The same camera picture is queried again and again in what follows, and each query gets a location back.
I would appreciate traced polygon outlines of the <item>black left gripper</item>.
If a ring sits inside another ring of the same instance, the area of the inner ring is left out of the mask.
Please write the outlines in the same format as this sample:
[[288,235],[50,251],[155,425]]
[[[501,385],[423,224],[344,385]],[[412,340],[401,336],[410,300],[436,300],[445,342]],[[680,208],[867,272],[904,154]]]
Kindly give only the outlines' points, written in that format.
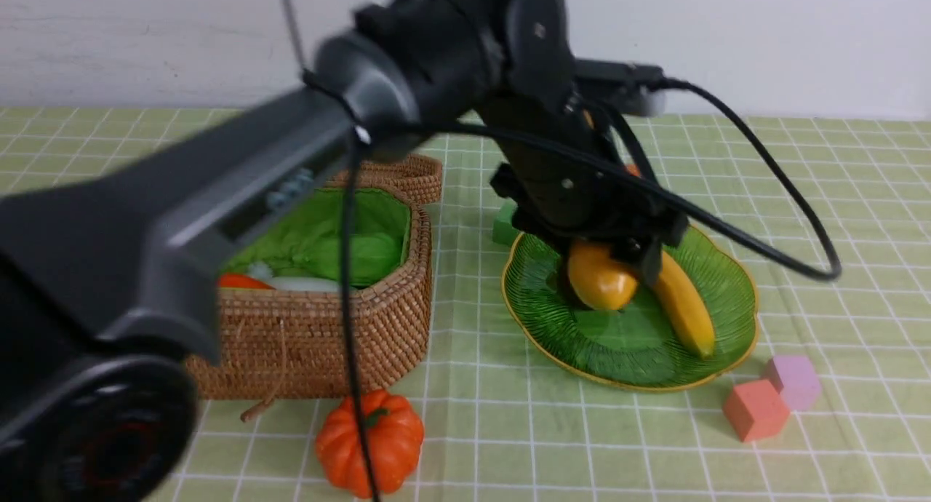
[[605,243],[622,266],[643,282],[656,283],[665,244],[675,246],[684,237],[685,214],[606,170],[546,148],[554,142],[582,157],[621,166],[611,136],[616,132],[645,183],[656,186],[643,148],[618,111],[604,102],[581,101],[569,111],[550,112],[538,102],[503,95],[483,103],[478,115],[496,130],[531,137],[530,142],[498,140],[506,163],[492,178],[496,193],[518,204],[519,230],[541,238],[561,255],[576,238]]

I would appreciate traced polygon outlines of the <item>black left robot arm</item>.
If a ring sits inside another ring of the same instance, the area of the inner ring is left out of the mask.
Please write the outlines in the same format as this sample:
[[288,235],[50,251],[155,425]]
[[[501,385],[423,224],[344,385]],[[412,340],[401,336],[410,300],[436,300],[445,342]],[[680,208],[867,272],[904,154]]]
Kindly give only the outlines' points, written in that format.
[[140,501],[196,425],[184,357],[219,362],[218,277],[345,167],[468,111],[545,240],[605,240],[648,281],[687,226],[642,154],[608,168],[586,102],[654,116],[658,65],[575,57],[563,0],[392,0],[324,41],[303,87],[88,183],[2,198],[2,499]]

